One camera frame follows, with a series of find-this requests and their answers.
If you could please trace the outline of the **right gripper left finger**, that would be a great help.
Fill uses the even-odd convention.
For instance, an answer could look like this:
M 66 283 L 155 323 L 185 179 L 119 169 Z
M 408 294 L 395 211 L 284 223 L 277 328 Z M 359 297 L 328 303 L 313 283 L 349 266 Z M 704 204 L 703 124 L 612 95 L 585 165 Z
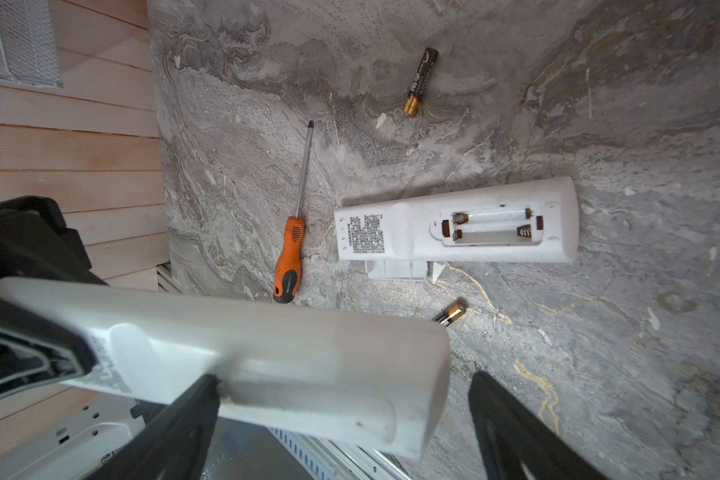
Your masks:
M 218 379 L 204 375 L 90 479 L 199 479 L 218 418 Z

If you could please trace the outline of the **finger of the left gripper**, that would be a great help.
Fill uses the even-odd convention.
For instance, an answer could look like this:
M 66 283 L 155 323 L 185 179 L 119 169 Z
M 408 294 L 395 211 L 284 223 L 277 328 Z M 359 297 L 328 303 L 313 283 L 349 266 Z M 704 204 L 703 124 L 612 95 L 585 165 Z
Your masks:
M 95 365 L 83 337 L 0 299 L 0 400 L 84 377 Z

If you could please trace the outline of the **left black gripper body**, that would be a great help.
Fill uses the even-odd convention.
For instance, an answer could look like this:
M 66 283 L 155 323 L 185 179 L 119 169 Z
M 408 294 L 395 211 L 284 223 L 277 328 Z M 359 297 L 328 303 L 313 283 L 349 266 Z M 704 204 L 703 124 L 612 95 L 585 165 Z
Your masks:
M 55 200 L 22 196 L 0 202 L 0 279 L 103 285 L 91 268 L 79 232 L 67 226 Z

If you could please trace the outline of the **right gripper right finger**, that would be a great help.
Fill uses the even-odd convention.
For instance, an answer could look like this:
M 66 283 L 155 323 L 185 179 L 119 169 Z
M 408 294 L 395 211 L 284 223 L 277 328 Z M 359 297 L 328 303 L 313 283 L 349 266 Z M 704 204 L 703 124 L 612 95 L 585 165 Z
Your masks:
M 602 479 L 486 372 L 472 377 L 468 404 L 489 479 Z

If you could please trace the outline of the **black gold AAA battery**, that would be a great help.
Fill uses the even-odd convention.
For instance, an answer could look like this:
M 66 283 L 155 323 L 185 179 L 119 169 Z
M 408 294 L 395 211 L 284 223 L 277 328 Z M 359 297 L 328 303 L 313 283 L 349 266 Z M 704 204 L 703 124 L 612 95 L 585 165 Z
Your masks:
M 461 299 L 457 299 L 437 315 L 433 321 L 447 327 L 462 318 L 467 311 L 468 304 Z
M 408 97 L 403 106 L 403 112 L 411 117 L 418 114 L 419 106 L 422 102 L 424 91 L 428 79 L 438 59 L 439 52 L 431 47 L 427 47 L 418 65 L 414 75 L 411 87 L 408 91 Z

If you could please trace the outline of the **white remote control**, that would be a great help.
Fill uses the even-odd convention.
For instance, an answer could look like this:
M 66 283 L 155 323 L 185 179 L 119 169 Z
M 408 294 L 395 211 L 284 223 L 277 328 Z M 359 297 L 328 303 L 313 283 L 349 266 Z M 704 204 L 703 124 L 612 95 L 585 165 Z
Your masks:
M 449 337 L 429 320 L 29 278 L 0 299 L 83 337 L 81 388 L 169 404 L 210 374 L 223 418 L 414 459 L 447 400 Z
M 339 208 L 343 261 L 571 263 L 579 204 L 569 177 Z

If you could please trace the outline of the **orange handled screwdriver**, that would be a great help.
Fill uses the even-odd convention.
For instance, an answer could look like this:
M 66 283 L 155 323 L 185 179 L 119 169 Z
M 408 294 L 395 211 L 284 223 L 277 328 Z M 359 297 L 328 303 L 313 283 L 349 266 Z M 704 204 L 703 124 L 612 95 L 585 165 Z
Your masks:
M 293 301 L 302 279 L 301 246 L 306 231 L 305 220 L 300 216 L 315 122 L 308 122 L 305 148 L 299 174 L 299 189 L 293 214 L 288 217 L 283 236 L 283 249 L 275 267 L 273 298 L 278 303 Z

